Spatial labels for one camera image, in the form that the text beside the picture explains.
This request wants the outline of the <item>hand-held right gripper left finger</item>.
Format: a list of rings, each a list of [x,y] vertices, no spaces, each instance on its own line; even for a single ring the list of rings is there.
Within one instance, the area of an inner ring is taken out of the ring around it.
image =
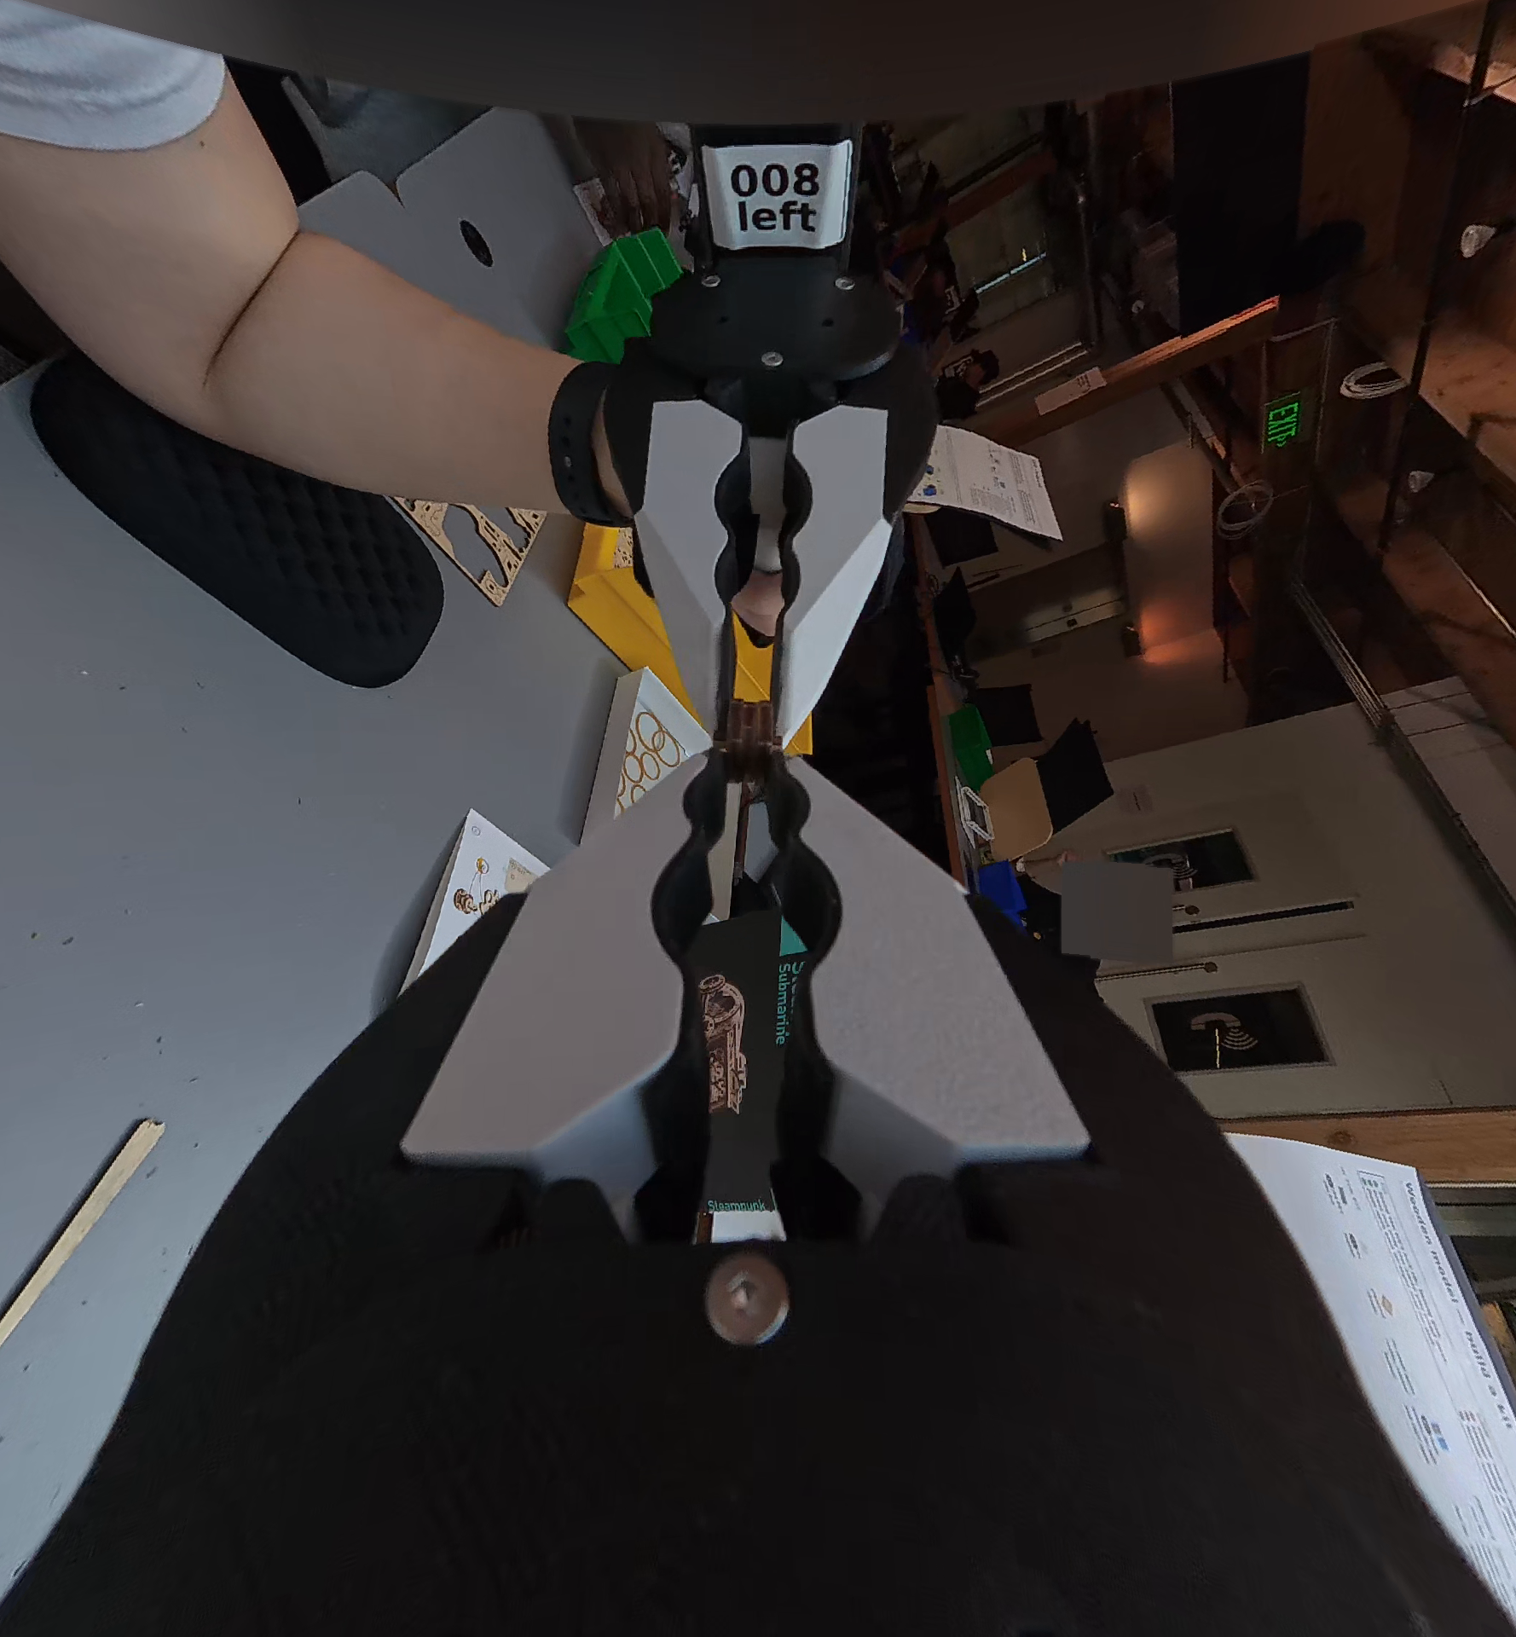
[[[642,1239],[692,1239],[707,1057],[689,952],[712,908],[726,754],[702,751],[519,902],[399,1150],[588,1179]]]

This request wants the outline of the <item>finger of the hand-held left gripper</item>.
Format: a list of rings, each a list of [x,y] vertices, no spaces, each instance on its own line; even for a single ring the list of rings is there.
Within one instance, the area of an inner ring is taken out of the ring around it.
[[[770,666],[783,744],[826,689],[885,563],[885,452],[882,407],[834,406],[789,432],[788,476],[797,476],[801,497],[788,500],[788,549],[797,584]]]
[[[738,420],[706,399],[653,406],[635,544],[688,704],[712,739],[722,735],[734,694],[731,597],[742,583],[742,549],[731,518],[742,476],[747,435]]]

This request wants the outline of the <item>dark wooden disc assembly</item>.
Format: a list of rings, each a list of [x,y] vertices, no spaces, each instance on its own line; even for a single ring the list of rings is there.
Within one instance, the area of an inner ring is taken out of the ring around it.
[[[726,781],[765,787],[770,765],[779,751],[772,699],[729,699],[712,747]]]

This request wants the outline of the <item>black model kit box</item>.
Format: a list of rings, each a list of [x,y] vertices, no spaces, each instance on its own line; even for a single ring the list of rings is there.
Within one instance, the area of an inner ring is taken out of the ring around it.
[[[758,880],[774,849],[766,811],[738,784],[726,794],[726,830],[707,855],[712,915],[689,943],[689,976],[707,1057],[707,1160],[696,1242],[712,1210],[778,1210],[770,1170],[793,999],[807,946]]]

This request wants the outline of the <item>plywood parts sheet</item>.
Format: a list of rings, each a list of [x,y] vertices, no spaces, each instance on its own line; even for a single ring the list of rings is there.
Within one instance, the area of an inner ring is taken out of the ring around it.
[[[499,608],[547,521],[536,507],[480,507],[472,503],[410,500],[395,504],[494,608]]]

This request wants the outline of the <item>person's left hand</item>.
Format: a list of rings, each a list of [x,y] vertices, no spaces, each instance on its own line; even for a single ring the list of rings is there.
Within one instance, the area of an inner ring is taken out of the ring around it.
[[[731,611],[752,644],[770,645],[784,613],[784,561],[779,529],[749,504],[737,513],[737,576]]]

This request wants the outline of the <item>yellow storage bin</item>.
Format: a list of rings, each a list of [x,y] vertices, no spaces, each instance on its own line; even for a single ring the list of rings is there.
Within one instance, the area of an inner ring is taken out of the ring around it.
[[[624,661],[625,671],[648,666],[696,715],[661,613],[633,575],[631,549],[628,529],[584,524],[567,604]]]

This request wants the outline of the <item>black wristwatch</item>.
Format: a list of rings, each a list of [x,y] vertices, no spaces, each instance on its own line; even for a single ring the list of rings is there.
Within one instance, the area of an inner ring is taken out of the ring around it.
[[[603,403],[619,367],[576,362],[549,403],[549,471],[563,513],[597,525],[628,525],[631,515],[604,490],[595,435],[603,432]]]

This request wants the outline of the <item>illustrated instruction booklet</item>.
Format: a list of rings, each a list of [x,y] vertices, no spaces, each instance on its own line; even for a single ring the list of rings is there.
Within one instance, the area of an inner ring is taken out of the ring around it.
[[[442,870],[438,889],[399,987],[412,984],[497,901],[525,892],[543,871],[543,860],[513,840],[480,811],[470,811]]]

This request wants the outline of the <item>tan wooden chair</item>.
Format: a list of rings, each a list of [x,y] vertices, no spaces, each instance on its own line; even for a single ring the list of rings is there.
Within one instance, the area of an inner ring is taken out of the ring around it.
[[[1055,817],[1035,757],[1017,757],[994,770],[979,787],[991,817],[994,862],[1014,862],[1044,849],[1055,835]]]

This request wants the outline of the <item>group of wooden rings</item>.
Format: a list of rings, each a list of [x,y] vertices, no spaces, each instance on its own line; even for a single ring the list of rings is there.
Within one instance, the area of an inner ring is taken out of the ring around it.
[[[706,730],[692,722],[667,720],[657,707],[638,702],[631,710],[621,771],[616,787],[616,812],[635,804],[670,771],[707,747]]]

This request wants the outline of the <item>white cardboard tray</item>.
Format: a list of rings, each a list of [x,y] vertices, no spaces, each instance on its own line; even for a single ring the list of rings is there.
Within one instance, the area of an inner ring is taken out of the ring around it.
[[[608,710],[583,844],[707,747],[706,726],[661,676],[648,666],[624,674]]]

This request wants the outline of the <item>grey panel with round hole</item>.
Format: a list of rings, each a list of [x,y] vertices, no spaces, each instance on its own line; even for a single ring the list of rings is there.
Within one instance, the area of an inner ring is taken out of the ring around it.
[[[534,112],[483,112],[388,187],[356,171],[307,200],[301,225],[493,327],[563,352],[601,253],[554,137]]]

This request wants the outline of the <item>thin wooden stick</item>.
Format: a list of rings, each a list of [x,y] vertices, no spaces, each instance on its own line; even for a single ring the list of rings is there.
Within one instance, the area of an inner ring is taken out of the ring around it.
[[[9,1295],[0,1305],[0,1352],[13,1332],[34,1310],[36,1300],[52,1287],[56,1275],[71,1262],[73,1251],[85,1245],[93,1229],[111,1210],[124,1188],[139,1174],[143,1161],[158,1147],[167,1130],[161,1118],[139,1118],[132,1129],[112,1150],[102,1170],[93,1178],[88,1191],[65,1212],[59,1229],[52,1234],[36,1262],[13,1286]]]

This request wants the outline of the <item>person's white shirt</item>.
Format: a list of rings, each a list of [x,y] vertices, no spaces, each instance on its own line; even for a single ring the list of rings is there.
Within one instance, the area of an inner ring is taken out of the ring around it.
[[[222,57],[34,3],[0,3],[0,132],[73,151],[145,151],[203,126]]]

